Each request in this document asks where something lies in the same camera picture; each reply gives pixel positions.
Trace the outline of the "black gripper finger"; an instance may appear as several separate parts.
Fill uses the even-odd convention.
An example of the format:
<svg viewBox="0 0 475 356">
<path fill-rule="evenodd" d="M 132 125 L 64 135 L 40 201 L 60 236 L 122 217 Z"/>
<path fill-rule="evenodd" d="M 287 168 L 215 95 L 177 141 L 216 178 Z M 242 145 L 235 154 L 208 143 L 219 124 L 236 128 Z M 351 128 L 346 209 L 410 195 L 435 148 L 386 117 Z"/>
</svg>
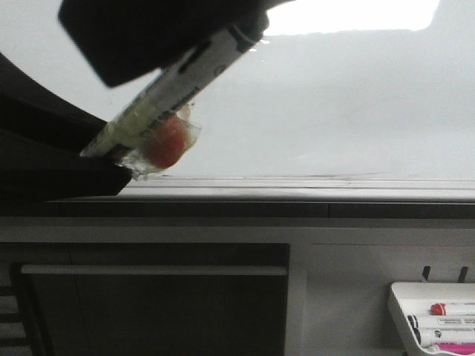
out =
<svg viewBox="0 0 475 356">
<path fill-rule="evenodd" d="M 117 195 L 130 171 L 79 155 L 104 127 L 1 57 L 1 199 Z"/>
<path fill-rule="evenodd" d="M 279 1 L 63 1 L 58 19 L 110 88 L 176 62 L 217 31 Z"/>
</svg>

